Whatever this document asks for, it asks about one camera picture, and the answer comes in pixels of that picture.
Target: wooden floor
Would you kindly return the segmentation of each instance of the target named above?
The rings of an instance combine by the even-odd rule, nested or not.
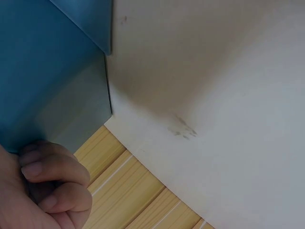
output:
[[[213,229],[103,126],[76,153],[93,196],[84,229]]]

